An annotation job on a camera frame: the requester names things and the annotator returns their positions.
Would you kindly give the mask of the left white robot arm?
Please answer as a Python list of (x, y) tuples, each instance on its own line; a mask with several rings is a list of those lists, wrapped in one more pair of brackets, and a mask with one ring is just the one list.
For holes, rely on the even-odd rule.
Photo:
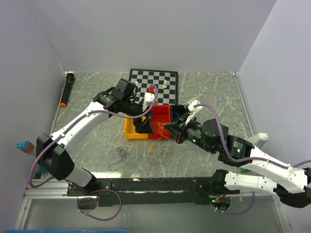
[(138, 133), (153, 133), (149, 120), (151, 109), (157, 100), (157, 87), (144, 96), (143, 103), (133, 101), (137, 86), (129, 80), (120, 79), (117, 86), (98, 93), (93, 101), (74, 120), (52, 133), (42, 134), (36, 141), (34, 165), (40, 165), (57, 180), (74, 183), (85, 195), (97, 188), (96, 177), (76, 165), (70, 157), (74, 147), (95, 127), (112, 116), (132, 119)]

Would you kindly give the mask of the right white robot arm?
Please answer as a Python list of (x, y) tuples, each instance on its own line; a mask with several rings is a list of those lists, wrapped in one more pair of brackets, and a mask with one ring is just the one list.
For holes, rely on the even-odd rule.
[(229, 166), (248, 169), (257, 177), (216, 171), (212, 188), (216, 193), (226, 190), (251, 191), (278, 196), (280, 201), (294, 208), (311, 203), (310, 168), (297, 168), (264, 153), (254, 144), (228, 134), (228, 127), (210, 119), (203, 124), (194, 118), (179, 119), (165, 125), (178, 144), (188, 140), (210, 154), (218, 153), (218, 160)]

